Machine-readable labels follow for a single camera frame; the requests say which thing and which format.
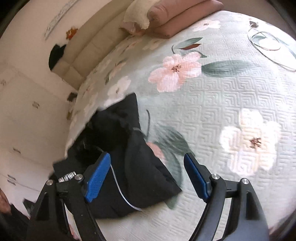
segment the metal screw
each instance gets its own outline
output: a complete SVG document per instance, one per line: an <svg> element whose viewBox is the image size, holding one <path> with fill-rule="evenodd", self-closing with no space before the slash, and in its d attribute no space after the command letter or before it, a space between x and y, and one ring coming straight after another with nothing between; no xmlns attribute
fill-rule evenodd
<svg viewBox="0 0 296 241"><path fill-rule="evenodd" d="M212 178L215 180L218 180L220 178L220 176L216 173L212 174Z"/></svg>
<svg viewBox="0 0 296 241"><path fill-rule="evenodd" d="M243 183L243 184L249 184L249 180L246 179L246 178L243 178L243 179L242 179L242 183Z"/></svg>
<svg viewBox="0 0 296 241"><path fill-rule="evenodd" d="M83 175L82 174L77 174L76 176L75 176L75 179L76 180L81 180L83 178Z"/></svg>
<svg viewBox="0 0 296 241"><path fill-rule="evenodd" d="M48 180L48 181L46 182L46 185L50 186L50 185L52 185L53 183L54 183L53 180Z"/></svg>

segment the orange object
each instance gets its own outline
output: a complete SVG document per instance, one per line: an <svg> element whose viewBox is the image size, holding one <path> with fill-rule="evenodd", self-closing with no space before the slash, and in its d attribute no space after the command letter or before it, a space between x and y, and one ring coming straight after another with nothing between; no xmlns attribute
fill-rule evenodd
<svg viewBox="0 0 296 241"><path fill-rule="evenodd" d="M71 40L76 34L77 30L77 28L71 27L71 29L66 32L66 39Z"/></svg>

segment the bed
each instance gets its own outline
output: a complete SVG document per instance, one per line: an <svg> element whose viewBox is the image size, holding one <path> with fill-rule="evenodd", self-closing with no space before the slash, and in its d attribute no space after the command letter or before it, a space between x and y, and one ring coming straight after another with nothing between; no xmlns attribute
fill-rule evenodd
<svg viewBox="0 0 296 241"><path fill-rule="evenodd" d="M269 227L295 209L296 74L254 48L247 37L250 20L279 38L282 52L276 57L294 65L296 42L288 34L259 19L219 11L169 40L127 36L80 86L66 150L97 109L135 92L146 142L183 190L143 212L98 220L107 240L189 239L205 203L183 166L188 150L211 173L248 178ZM264 36L254 38L261 41ZM229 207L226 200L216 239Z"/></svg>

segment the beige upholstered headboard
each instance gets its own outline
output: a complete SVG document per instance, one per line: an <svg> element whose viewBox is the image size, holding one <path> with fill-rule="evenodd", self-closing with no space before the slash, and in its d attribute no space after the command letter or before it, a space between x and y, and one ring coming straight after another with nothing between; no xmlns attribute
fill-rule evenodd
<svg viewBox="0 0 296 241"><path fill-rule="evenodd" d="M94 14L69 41L52 72L79 89L89 73L129 34L119 28L133 0L112 0Z"/></svg>

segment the blue gripper pad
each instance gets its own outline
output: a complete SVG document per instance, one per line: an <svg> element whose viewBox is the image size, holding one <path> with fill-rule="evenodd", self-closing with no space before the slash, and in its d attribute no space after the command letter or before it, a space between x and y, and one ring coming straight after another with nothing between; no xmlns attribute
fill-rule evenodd
<svg viewBox="0 0 296 241"><path fill-rule="evenodd" d="M109 153L103 152L94 165L87 168L84 173L84 193L87 202L92 202L99 194L102 184L111 166Z"/></svg>
<svg viewBox="0 0 296 241"><path fill-rule="evenodd" d="M184 167L196 194L207 203L212 192L211 173L205 166L200 165L191 153L185 154Z"/></svg>

